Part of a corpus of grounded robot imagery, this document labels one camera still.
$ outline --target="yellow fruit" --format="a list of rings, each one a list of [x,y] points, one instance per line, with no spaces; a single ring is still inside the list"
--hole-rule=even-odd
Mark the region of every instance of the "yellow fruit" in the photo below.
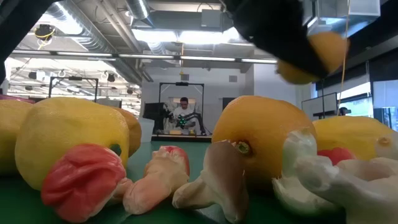
[[[336,71],[344,60],[347,53],[345,39],[334,32],[322,32],[308,37],[315,52],[330,73]],[[319,78],[309,74],[294,65],[278,60],[278,73],[289,83],[308,84],[317,81]]]
[[[262,188],[270,184],[271,178],[281,175],[288,134],[305,128],[316,138],[311,121],[294,105],[260,96],[241,96],[225,108],[211,141],[249,144],[251,152],[243,154],[248,184]]]
[[[15,143],[22,122],[32,104],[17,100],[0,100],[0,175],[16,174]]]
[[[314,121],[318,135],[318,151],[342,147],[357,159],[375,158],[377,139],[394,131],[378,120],[367,117],[335,116]]]
[[[130,138],[130,147],[129,147],[129,157],[132,156],[141,145],[141,125],[139,124],[137,118],[130,112],[121,109],[112,107],[117,110],[124,116],[126,119],[127,126],[129,127],[129,138]]]
[[[18,171],[33,189],[40,190],[54,163],[71,147],[84,143],[118,144],[127,165],[129,130],[116,110],[76,98],[40,101],[29,111],[17,137]]]

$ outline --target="green surface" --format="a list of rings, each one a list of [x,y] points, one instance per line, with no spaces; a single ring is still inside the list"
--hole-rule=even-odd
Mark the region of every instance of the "green surface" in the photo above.
[[[152,142],[143,144],[130,158],[127,176],[132,180],[142,177],[145,165],[150,161],[152,151],[161,145],[179,146],[186,150],[190,160],[191,177],[196,179],[203,165],[208,143]],[[40,193],[32,190],[21,177],[0,178],[0,223],[64,223],[56,214],[42,205]],[[144,215],[128,215],[122,205],[103,209],[87,223],[227,223],[221,208],[217,205],[206,209],[189,211],[177,210],[171,200],[162,202],[153,211]],[[245,223],[345,223],[344,214],[322,219],[302,218],[284,210],[273,195],[250,193],[250,206]]]

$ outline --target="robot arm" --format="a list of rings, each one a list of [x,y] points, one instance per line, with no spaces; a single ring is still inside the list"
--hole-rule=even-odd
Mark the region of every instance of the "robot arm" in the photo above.
[[[185,115],[185,116],[181,116],[181,115],[178,116],[178,118],[177,118],[177,127],[184,128],[186,123],[187,123],[187,121],[190,121],[190,120],[192,120],[194,118],[196,118],[199,121],[199,127],[200,127],[201,134],[205,135],[206,131],[205,131],[205,127],[203,125],[203,120],[201,118],[201,114],[200,113],[193,112],[193,113]]]
[[[306,72],[325,78],[329,72],[307,39],[299,0],[220,0],[238,32],[256,47]]]

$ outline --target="lemon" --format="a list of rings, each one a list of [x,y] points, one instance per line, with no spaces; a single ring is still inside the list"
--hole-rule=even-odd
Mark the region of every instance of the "lemon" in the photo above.
[[[15,160],[19,173],[40,190],[48,171],[67,150],[79,144],[119,146],[126,167],[129,129],[116,110],[76,98],[49,98],[29,111],[17,137]]]
[[[132,156],[141,145],[141,125],[139,124],[137,118],[130,112],[117,108],[112,107],[113,109],[117,110],[124,116],[126,119],[127,126],[129,127],[129,138],[130,138],[130,147],[129,147],[129,157]]]
[[[394,130],[374,118],[335,116],[314,121],[318,135],[318,151],[341,147],[351,151],[357,159],[376,157],[376,141]]]
[[[0,100],[0,175],[17,173],[14,150],[17,135],[32,104],[17,100]]]

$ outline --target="rubber toy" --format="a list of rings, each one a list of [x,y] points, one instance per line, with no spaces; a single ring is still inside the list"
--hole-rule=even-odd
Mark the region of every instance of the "rubber toy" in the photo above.
[[[15,160],[19,173],[36,190],[73,146],[90,143],[115,148],[126,167],[129,130],[116,110],[77,98],[49,98],[36,103],[17,137]]]
[[[145,166],[144,178],[131,185],[124,194],[125,210],[134,215],[148,212],[186,184],[189,173],[188,156],[183,149],[160,147]]]
[[[283,169],[280,179],[273,179],[275,196],[288,211],[306,217],[336,212],[339,208],[309,192],[299,181],[294,164],[300,157],[316,156],[317,143],[306,129],[288,134],[283,148]]]
[[[41,198],[60,218],[82,223],[101,211],[125,178],[116,153],[103,146],[82,144],[71,148],[51,168]]]
[[[18,173],[15,144],[21,125],[32,104],[17,100],[0,100],[0,175]]]
[[[333,166],[337,165],[340,161],[348,159],[356,159],[355,155],[348,149],[336,147],[332,150],[318,151],[318,156],[326,156],[331,160]]]
[[[345,208],[347,224],[398,223],[398,161],[378,157],[332,166],[327,157],[301,157],[295,170],[306,189]]]
[[[307,129],[317,138],[312,122],[294,105],[261,96],[241,96],[224,109],[211,140],[236,142],[248,187],[271,189],[271,179],[282,174],[286,137],[299,129]]]
[[[335,116],[314,121],[318,150],[341,147],[349,149],[358,159],[376,157],[375,140],[394,131],[374,118]]]
[[[243,221],[249,197],[241,155],[228,141],[208,147],[200,176],[180,187],[173,197],[175,208],[206,208],[217,203],[231,223]]]
[[[139,149],[139,146],[141,145],[141,125],[139,124],[137,118],[132,113],[121,108],[116,108],[116,107],[112,108],[121,113],[124,116],[124,119],[126,119],[127,126],[129,127],[129,139],[130,139],[129,157],[131,157]]]
[[[321,32],[308,36],[308,39],[330,73],[336,71],[343,64],[349,41],[346,46],[346,40],[341,38],[340,34]],[[303,85],[319,79],[283,60],[278,60],[277,64],[277,72],[289,83]]]

